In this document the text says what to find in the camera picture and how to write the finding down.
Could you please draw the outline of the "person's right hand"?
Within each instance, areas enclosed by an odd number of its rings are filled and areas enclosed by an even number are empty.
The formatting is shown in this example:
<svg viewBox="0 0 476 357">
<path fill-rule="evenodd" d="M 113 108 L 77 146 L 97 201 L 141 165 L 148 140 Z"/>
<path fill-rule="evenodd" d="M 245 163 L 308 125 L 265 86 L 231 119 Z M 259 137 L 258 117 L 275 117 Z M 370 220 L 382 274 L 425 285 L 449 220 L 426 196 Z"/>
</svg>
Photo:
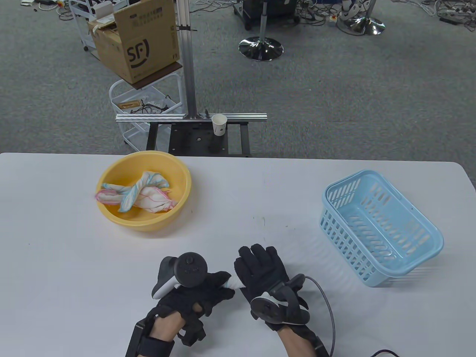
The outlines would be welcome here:
<svg viewBox="0 0 476 357">
<path fill-rule="evenodd" d="M 305 277 L 299 274 L 290 278 L 273 246 L 241 247 L 234 267 L 254 319 L 263 320 L 274 331 L 289 327 L 301 338 L 314 337 L 307 327 L 311 319 L 308 304 L 298 294 Z"/>
</svg>

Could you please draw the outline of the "person's left hand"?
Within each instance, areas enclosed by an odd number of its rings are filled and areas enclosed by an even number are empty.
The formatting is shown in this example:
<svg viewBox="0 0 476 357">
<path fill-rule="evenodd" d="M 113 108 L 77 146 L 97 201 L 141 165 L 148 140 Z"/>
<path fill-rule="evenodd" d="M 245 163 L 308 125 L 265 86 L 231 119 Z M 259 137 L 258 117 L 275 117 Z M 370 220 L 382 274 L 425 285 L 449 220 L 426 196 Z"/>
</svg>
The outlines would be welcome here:
<svg viewBox="0 0 476 357">
<path fill-rule="evenodd" d="M 223 287 L 230 277 L 231 274 L 225 271 L 208 273 L 205 280 L 195 287 L 173 288 L 159 300 L 148 316 L 165 318 L 177 312 L 185 321 L 186 329 L 201 328 L 201 316 L 210 316 L 214 306 L 233 298 L 235 291 Z"/>
</svg>

